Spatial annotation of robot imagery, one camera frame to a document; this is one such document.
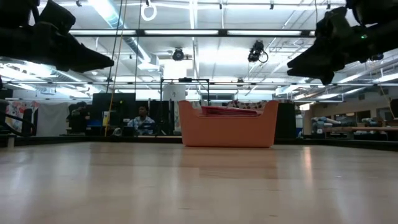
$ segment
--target orange container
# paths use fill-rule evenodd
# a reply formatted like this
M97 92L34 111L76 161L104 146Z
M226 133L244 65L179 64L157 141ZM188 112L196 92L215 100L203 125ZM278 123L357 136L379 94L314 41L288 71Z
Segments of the orange container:
M271 147L278 101L268 102L257 117L200 116L188 101L180 101L182 142L199 147Z

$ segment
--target orange tub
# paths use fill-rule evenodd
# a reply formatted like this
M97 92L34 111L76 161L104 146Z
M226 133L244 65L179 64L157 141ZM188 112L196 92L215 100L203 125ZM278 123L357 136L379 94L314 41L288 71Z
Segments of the orange tub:
M180 101L182 142L194 147L271 147L278 103L268 102L258 117L206 117L188 101Z

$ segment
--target wooden floor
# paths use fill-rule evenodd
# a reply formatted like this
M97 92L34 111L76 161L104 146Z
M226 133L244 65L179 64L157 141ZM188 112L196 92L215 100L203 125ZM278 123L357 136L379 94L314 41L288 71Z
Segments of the wooden floor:
M398 223L398 153L77 143L0 152L0 223Z

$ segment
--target seated person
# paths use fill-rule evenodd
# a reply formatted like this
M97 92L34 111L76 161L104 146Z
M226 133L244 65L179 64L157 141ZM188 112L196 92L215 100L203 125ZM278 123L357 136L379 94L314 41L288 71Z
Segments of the seated person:
M134 127L137 135L153 134L155 121L148 117L147 114L147 108L140 106L138 109L139 116L130 120L127 126Z
M84 133L87 127L87 120L90 119L90 113L87 111L87 103L79 102L77 109L70 112L67 117L67 123L70 123L73 133Z

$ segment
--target rope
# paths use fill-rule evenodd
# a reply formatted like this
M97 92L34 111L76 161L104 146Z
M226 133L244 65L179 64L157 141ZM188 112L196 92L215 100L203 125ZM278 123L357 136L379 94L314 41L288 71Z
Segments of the rope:
M123 21L125 21L126 18L126 9L127 9L127 0L124 2L124 15L123 15ZM115 73L114 73L114 80L113 80L113 88L112 88L112 95L111 95L111 102L109 104L109 111L108 111L108 119L106 121L106 126L105 126L105 137L106 137L106 133L108 132L108 127L109 127L109 122L111 121L111 110L112 110L112 102L113 102L113 96L114 96L114 87L116 85L116 77L118 76L118 68L119 68L119 61L120 61L120 51L122 49L122 38L123 38L123 31L124 31L124 26L122 27L122 32L120 34L120 43L119 43L119 53L118 53L118 61L116 62L116 69L115 69Z

